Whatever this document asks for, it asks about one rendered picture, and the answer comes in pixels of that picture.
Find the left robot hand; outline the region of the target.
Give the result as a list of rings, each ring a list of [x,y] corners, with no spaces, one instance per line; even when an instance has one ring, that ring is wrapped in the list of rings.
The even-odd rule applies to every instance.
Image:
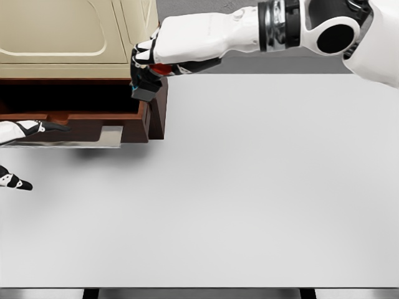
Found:
[[[0,121],[0,146],[47,131],[68,132],[70,127],[42,120]],[[21,180],[0,165],[0,187],[31,191],[31,183]]]

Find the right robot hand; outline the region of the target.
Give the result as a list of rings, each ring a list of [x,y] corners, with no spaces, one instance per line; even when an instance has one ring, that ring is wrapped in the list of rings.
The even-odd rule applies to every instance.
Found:
[[[226,50],[218,17],[223,15],[167,17],[148,40],[133,47],[132,90],[157,91],[163,77],[195,74],[219,65]]]

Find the brown drawer with metal handle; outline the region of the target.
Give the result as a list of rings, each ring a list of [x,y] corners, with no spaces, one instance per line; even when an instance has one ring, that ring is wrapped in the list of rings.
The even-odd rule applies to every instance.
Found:
[[[151,108],[134,100],[127,79],[0,80],[0,121],[40,120],[70,131],[37,133],[13,147],[118,148],[147,143]]]

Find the cream and brown cabinet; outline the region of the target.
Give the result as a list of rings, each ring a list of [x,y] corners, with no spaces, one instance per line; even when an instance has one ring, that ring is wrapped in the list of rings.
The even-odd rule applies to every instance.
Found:
[[[156,0],[0,0],[0,80],[127,79],[133,46],[158,27]],[[165,134],[168,82],[149,104]]]

